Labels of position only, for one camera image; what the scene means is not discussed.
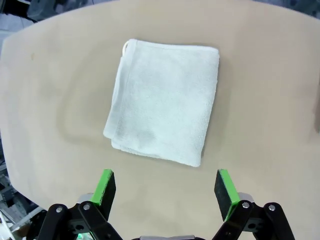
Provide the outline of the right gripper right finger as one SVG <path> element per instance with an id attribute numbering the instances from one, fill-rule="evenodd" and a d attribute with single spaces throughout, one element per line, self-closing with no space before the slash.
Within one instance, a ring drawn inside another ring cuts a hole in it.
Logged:
<path id="1" fill-rule="evenodd" d="M 214 240 L 237 240 L 243 232 L 256 240 L 294 240 L 294 234 L 280 204 L 268 202 L 263 207 L 241 199 L 226 169 L 216 173 L 214 193 L 223 224 Z"/>

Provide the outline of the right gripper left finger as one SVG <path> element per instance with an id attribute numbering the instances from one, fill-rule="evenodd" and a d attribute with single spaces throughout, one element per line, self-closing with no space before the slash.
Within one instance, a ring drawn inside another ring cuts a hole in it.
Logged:
<path id="1" fill-rule="evenodd" d="M 94 240 L 119 240 L 108 222 L 116 193 L 114 172 L 105 169 L 90 200 L 68 208 L 62 203 L 50 206 L 40 228 L 39 240 L 75 240 L 89 233 Z"/>

